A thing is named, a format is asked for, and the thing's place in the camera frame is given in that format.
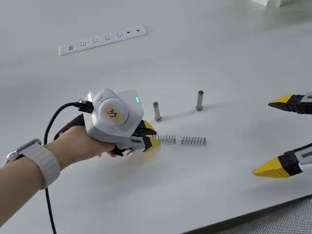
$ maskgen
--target electrical outlet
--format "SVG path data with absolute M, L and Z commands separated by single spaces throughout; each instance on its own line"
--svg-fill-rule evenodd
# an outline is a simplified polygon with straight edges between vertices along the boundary
M 128 30 L 118 31 L 115 33 L 107 33 L 100 37 L 93 37 L 90 39 L 78 40 L 73 43 L 60 45 L 58 48 L 58 54 L 60 56 L 75 53 L 82 50 L 91 49 L 94 47 L 111 44 L 123 40 L 141 37 L 147 34 L 147 31 L 143 25 L 133 27 Z

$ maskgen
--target white watch band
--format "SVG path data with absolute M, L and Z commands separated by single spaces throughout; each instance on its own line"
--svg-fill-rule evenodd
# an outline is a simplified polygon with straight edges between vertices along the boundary
M 25 157 L 33 160 L 40 168 L 43 177 L 43 187 L 47 188 L 60 174 L 57 158 L 38 143 L 32 144 L 21 152 Z

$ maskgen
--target hand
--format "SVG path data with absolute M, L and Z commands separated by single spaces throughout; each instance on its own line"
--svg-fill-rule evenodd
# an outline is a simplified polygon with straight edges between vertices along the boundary
M 58 159 L 61 170 L 75 162 L 100 156 L 103 152 L 107 152 L 111 157 L 116 156 L 110 152 L 114 149 L 114 144 L 91 138 L 82 126 L 70 128 L 44 147 Z

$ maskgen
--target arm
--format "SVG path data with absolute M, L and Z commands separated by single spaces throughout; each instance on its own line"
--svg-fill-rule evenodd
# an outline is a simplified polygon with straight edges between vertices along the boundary
M 57 140 L 44 146 L 57 158 L 60 169 L 100 156 L 113 150 L 114 144 L 90 138 L 84 127 L 72 127 Z M 39 167 L 31 159 L 22 157 L 0 168 L 0 227 L 42 187 Z

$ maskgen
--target power cord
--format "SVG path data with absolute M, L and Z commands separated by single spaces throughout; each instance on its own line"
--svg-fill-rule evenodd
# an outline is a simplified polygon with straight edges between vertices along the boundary
M 49 135 L 49 131 L 52 127 L 52 124 L 54 123 L 54 120 L 56 119 L 56 117 L 59 115 L 59 113 L 64 110 L 67 107 L 70 106 L 74 106 L 74 107 L 78 107 L 79 111 L 83 111 L 83 112 L 87 112 L 87 113 L 91 113 L 93 111 L 93 105 L 92 102 L 90 101 L 85 101 L 85 100 L 80 100 L 79 102 L 69 102 L 66 103 L 64 105 L 62 105 L 61 107 L 58 108 L 57 111 L 55 111 L 54 115 L 52 116 L 46 130 L 44 133 L 44 139 L 43 139 L 43 144 L 46 145 L 48 143 L 48 135 Z M 57 234 L 57 230 L 55 228 L 55 224 L 54 224 L 54 219 L 53 219 L 53 214 L 52 214 L 52 208 L 51 208 L 51 201 L 50 201 L 50 196 L 49 196 L 49 189 L 45 188 L 45 197 L 47 200 L 47 206 L 48 206 L 48 211 L 49 211 L 49 216 L 50 216 L 50 222 L 51 222 L 51 227 L 52 227 L 52 231 L 53 234 Z

